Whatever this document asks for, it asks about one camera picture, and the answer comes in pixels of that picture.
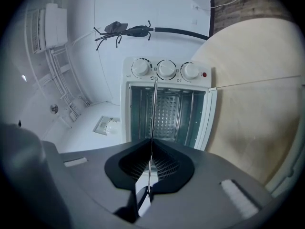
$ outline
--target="white pipe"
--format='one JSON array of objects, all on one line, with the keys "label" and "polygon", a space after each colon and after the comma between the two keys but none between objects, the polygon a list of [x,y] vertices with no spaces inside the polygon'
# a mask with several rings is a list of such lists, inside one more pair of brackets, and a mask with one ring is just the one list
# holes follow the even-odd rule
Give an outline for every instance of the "white pipe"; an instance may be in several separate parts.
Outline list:
[{"label": "white pipe", "polygon": [[70,107],[70,109],[72,110],[72,112],[74,113],[75,117],[78,118],[78,117],[79,117],[79,114],[77,113],[76,109],[74,108],[72,102],[70,102],[69,107]]},{"label": "white pipe", "polygon": [[56,85],[58,91],[60,92],[60,94],[62,94],[61,99],[63,98],[63,100],[64,100],[65,103],[67,104],[68,108],[71,110],[71,112],[72,112],[72,113],[75,115],[75,117],[77,118],[75,111],[71,108],[71,106],[70,106],[70,104],[69,104],[69,102],[70,102],[69,99],[67,99],[67,97],[66,97],[67,92],[64,93],[64,92],[62,91],[62,89],[60,88],[58,82],[57,82],[57,79],[56,79],[56,77],[55,77],[53,68],[52,68],[52,66],[51,66],[51,63],[50,63],[50,61],[49,61],[49,57],[48,57],[48,54],[47,54],[46,51],[45,51],[45,55],[46,55],[46,59],[47,59],[47,64],[48,64],[49,69],[50,69],[50,73],[51,73],[51,75],[52,75],[52,77],[53,77],[53,81],[54,81],[54,83],[55,83],[55,85]]},{"label": "white pipe", "polygon": [[42,85],[45,85],[46,83],[49,83],[49,82],[54,82],[51,78],[49,78],[49,79],[46,79],[43,83],[42,83]]},{"label": "white pipe", "polygon": [[55,83],[55,85],[56,85],[58,91],[60,92],[60,94],[61,94],[61,95],[64,95],[64,92],[61,90],[61,88],[60,88],[60,86],[59,86],[59,84],[58,84],[58,82],[57,82],[57,80],[56,80],[54,71],[53,71],[52,66],[51,66],[51,63],[50,63],[50,61],[49,61],[49,57],[48,57],[47,51],[45,51],[45,55],[46,55],[47,64],[48,64],[50,73],[51,73],[51,75],[52,75],[52,77],[53,77],[53,81],[54,81],[54,83]]},{"label": "white pipe", "polygon": [[80,115],[79,115],[79,113],[78,113],[77,109],[75,108],[75,106],[73,105],[73,103],[72,103],[72,102],[71,102],[71,107],[74,109],[75,113],[76,113],[76,114],[77,114],[77,116],[79,117]]},{"label": "white pipe", "polygon": [[63,52],[65,52],[65,48],[60,48],[58,50],[54,50],[53,49],[53,53],[52,54],[58,55],[58,54],[63,53]]},{"label": "white pipe", "polygon": [[54,72],[55,72],[55,74],[57,76],[57,80],[58,80],[59,84],[61,85],[64,93],[67,93],[67,91],[65,90],[65,88],[64,88],[64,86],[63,86],[63,84],[62,84],[62,82],[61,82],[61,80],[60,80],[60,78],[58,76],[57,68],[55,66],[55,63],[53,62],[53,57],[52,57],[51,51],[50,50],[48,50],[48,51],[49,51],[49,56],[50,56],[50,62],[51,62],[51,65],[53,67],[53,70],[54,70]]},{"label": "white pipe", "polygon": [[67,89],[67,91],[70,93],[70,95],[71,95],[73,98],[76,98],[76,97],[71,93],[71,91],[70,91],[70,89],[69,89],[69,87],[68,87],[68,84],[67,84],[67,82],[66,82],[66,80],[65,80],[65,78],[64,78],[64,76],[63,76],[63,74],[62,74],[62,72],[61,72],[61,68],[60,68],[60,65],[59,65],[59,61],[58,61],[57,55],[54,56],[54,59],[55,59],[55,61],[57,62],[57,67],[58,67],[58,69],[59,69],[59,75],[60,75],[60,77],[61,77],[61,80],[62,80],[62,82],[63,82],[65,88]]},{"label": "white pipe", "polygon": [[67,56],[68,56],[68,61],[69,61],[69,64],[70,64],[70,68],[71,68],[71,71],[72,71],[74,80],[75,80],[75,82],[76,82],[76,84],[77,84],[77,87],[78,87],[78,89],[80,90],[82,96],[85,98],[85,104],[88,106],[89,101],[88,101],[88,99],[86,98],[85,94],[82,92],[81,87],[80,87],[79,82],[78,82],[78,79],[77,79],[76,76],[75,76],[74,68],[73,68],[71,59],[70,59],[70,57],[69,57],[67,45],[65,45],[65,47],[66,47],[66,52],[67,52]]},{"label": "white pipe", "polygon": [[28,58],[28,61],[29,61],[29,64],[30,64],[30,69],[32,70],[32,73],[34,75],[34,78],[35,78],[35,81],[39,87],[39,90],[41,91],[42,95],[44,96],[44,98],[46,100],[48,100],[47,96],[44,94],[43,90],[42,90],[42,87],[37,79],[37,76],[35,74],[35,71],[34,71],[34,68],[33,68],[33,65],[32,65],[32,61],[31,61],[31,57],[30,57],[30,52],[29,52],[29,47],[28,47],[28,37],[27,37],[27,16],[28,16],[28,3],[27,3],[27,6],[26,6],[26,9],[25,9],[25,17],[24,17],[24,44],[25,44],[25,51],[26,51],[26,54],[27,54],[27,58]]}]

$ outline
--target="metal rod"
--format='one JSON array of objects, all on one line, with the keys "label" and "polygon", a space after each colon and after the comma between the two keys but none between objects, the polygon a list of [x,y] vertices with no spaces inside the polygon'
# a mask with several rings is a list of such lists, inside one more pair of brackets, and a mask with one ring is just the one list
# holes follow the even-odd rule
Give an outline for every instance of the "metal rod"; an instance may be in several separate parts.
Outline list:
[{"label": "metal rod", "polygon": [[187,133],[186,133],[186,138],[185,138],[185,143],[184,143],[184,146],[186,146],[187,142],[188,142],[188,138],[189,138],[189,133],[190,133],[190,123],[191,123],[191,120],[192,120],[192,116],[193,116],[193,105],[194,105],[194,92],[192,94],[192,104],[191,104],[191,114],[190,114],[190,121],[189,121],[189,126],[187,128]]},{"label": "metal rod", "polygon": [[181,122],[181,115],[182,115],[182,102],[183,102],[183,95],[181,94],[181,97],[179,98],[178,102],[178,116],[177,116],[177,127],[175,131],[175,142],[177,142],[178,139],[178,130],[180,129],[180,122]]},{"label": "metal rod", "polygon": [[100,33],[100,32],[98,31],[98,29],[96,29],[95,27],[94,27],[94,29],[97,31],[97,33],[99,33],[100,35],[102,35],[102,33]]},{"label": "metal rod", "polygon": [[121,42],[121,39],[122,39],[122,36],[121,35],[119,35],[117,38],[116,38],[116,47],[118,48],[118,38],[120,37],[120,41],[119,41],[119,44],[120,44],[120,42]]},{"label": "metal rod", "polygon": [[141,139],[141,113],[142,113],[142,89],[140,90],[140,118],[139,118],[139,139]]},{"label": "metal rod", "polygon": [[98,49],[99,49],[101,43],[102,43],[103,41],[106,41],[106,40],[107,40],[107,38],[105,38],[105,39],[103,39],[103,40],[100,41],[99,45],[98,45],[97,48],[96,48],[96,51],[98,51]]},{"label": "metal rod", "polygon": [[158,78],[154,82],[154,91],[152,98],[152,121],[151,121],[151,157],[149,161],[148,167],[148,189],[147,189],[147,197],[149,197],[149,193],[151,190],[151,171],[152,171],[152,159],[153,159],[153,131],[154,131],[154,115],[157,106],[157,93],[158,93]]}]

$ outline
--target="white knob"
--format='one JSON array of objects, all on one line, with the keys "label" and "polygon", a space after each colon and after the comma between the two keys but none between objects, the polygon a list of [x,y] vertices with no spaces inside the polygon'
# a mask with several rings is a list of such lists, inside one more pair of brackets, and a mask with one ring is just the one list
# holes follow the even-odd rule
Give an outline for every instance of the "white knob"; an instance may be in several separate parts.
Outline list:
[{"label": "white knob", "polygon": [[138,59],[132,65],[132,72],[135,73],[137,76],[146,75],[148,70],[149,64],[144,59]]},{"label": "white knob", "polygon": [[182,68],[182,75],[187,80],[194,79],[199,75],[198,67],[193,63],[188,63]]},{"label": "white knob", "polygon": [[172,61],[163,60],[158,66],[158,74],[165,78],[173,77],[176,74],[176,66]]}]

